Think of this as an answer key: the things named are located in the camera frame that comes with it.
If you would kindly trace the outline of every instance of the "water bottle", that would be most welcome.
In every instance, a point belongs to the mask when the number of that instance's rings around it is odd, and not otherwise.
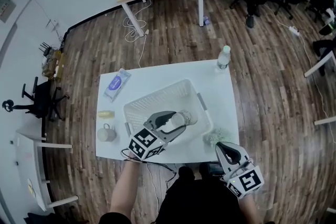
[[[227,68],[231,59],[230,51],[231,48],[229,46],[224,46],[223,50],[221,50],[219,53],[217,61],[217,66],[219,69],[223,70]]]

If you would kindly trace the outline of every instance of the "bottle cap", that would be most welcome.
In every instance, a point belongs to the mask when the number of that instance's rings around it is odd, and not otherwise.
[[[224,53],[228,54],[228,53],[230,53],[230,51],[231,51],[231,48],[229,46],[224,46],[224,48],[223,48]]]

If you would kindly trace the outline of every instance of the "table leg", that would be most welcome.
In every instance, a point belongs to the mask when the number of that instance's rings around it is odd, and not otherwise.
[[[129,6],[127,5],[127,3],[122,3],[121,6],[124,8],[127,16],[129,17],[129,19],[131,20],[132,24],[134,25],[135,29],[137,30],[138,34],[140,35],[140,37],[144,36],[144,33],[140,27],[140,25],[138,24],[138,21],[136,20],[135,16],[133,15],[133,13],[131,12]]]
[[[199,26],[204,25],[203,21],[203,15],[204,15],[204,10],[203,10],[203,0],[198,0],[198,16],[199,16]]]
[[[320,121],[315,121],[314,125],[321,125],[321,124],[326,124],[326,123],[330,123],[330,122],[334,122],[334,121],[336,121],[336,116],[332,117],[332,118],[320,120]]]
[[[55,147],[55,148],[72,148],[72,145],[69,145],[69,144],[52,144],[52,143],[42,143],[42,142],[36,142],[36,146]]]
[[[309,69],[306,73],[304,73],[305,77],[310,76],[316,70],[318,70],[321,66],[323,66],[330,58],[332,58],[333,52],[329,52],[321,61],[319,61],[316,65],[314,65],[311,69]]]
[[[72,196],[70,198],[66,198],[66,199],[63,199],[63,200],[60,200],[60,201],[52,202],[51,204],[48,204],[47,207],[48,208],[53,208],[53,207],[56,207],[56,206],[68,204],[69,202],[76,201],[76,200],[78,200],[78,196]]]

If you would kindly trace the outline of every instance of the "small cup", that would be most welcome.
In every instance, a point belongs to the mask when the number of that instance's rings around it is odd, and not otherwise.
[[[194,125],[198,121],[197,114],[190,113],[186,110],[181,110],[172,116],[172,124],[175,128],[183,125]]]
[[[98,130],[97,137],[101,142],[112,142],[114,139],[116,139],[117,134],[109,124],[105,123],[104,128]]]

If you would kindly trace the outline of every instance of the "bottle label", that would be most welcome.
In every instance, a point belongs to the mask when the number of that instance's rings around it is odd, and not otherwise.
[[[219,69],[226,69],[228,65],[229,64],[223,65],[223,64],[221,64],[220,62],[217,61],[217,66],[218,66]]]

